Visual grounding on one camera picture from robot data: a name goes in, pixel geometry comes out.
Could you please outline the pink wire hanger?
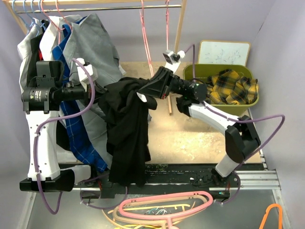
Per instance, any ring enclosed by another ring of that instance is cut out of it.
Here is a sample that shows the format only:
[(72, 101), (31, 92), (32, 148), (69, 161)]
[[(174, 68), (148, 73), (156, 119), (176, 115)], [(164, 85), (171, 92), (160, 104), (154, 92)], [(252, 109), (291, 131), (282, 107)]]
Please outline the pink wire hanger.
[(169, 49), (169, 0), (165, 1), (166, 5), (166, 13), (165, 13), (165, 20), (166, 20), (166, 49)]

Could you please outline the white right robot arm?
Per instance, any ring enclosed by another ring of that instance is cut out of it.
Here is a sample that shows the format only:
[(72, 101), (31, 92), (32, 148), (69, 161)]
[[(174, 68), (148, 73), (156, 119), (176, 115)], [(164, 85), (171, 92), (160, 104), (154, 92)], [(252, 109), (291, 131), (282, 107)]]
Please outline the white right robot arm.
[(228, 114), (206, 103), (205, 84), (181, 79), (163, 66), (137, 92), (143, 101), (148, 97), (164, 99), (170, 93), (179, 95), (176, 105), (180, 113), (199, 119), (224, 135), (226, 154), (212, 172), (212, 182), (224, 186), (229, 175), (252, 157), (261, 144), (252, 119)]

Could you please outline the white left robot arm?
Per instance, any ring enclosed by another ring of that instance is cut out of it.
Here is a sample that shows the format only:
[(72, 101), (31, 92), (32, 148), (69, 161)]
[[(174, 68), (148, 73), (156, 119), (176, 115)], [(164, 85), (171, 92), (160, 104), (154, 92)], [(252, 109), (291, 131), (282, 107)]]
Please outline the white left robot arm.
[[(20, 182), (20, 190), (28, 192), (70, 192), (82, 182), (93, 187), (98, 182), (96, 172), (103, 172), (107, 164), (90, 148), (81, 154), (83, 164), (60, 169), (57, 160), (56, 126), (61, 119), (75, 119), (90, 110), (95, 91), (84, 86), (67, 87), (62, 84), (64, 66), (61, 61), (38, 61), (35, 87), (27, 87), (21, 95), (23, 110), (30, 132), (30, 167), (27, 178)], [(87, 107), (78, 113), (59, 116), (60, 104), (83, 99)]]

